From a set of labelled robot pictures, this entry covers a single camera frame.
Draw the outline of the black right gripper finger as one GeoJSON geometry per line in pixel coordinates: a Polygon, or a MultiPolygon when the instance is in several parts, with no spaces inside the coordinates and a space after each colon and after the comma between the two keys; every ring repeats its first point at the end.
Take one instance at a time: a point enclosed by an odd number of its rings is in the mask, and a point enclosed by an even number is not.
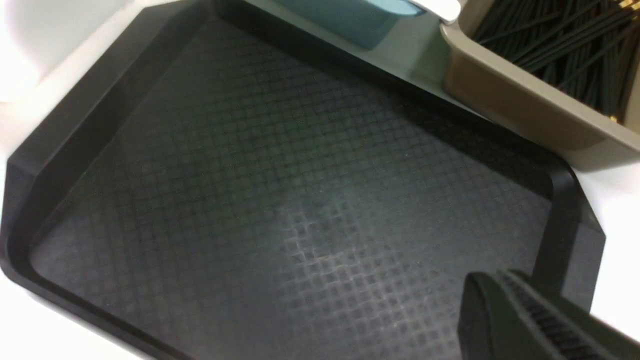
{"type": "Polygon", "coordinates": [[[639,343],[519,270],[470,272],[457,324],[464,360],[637,360],[639,343]]]}

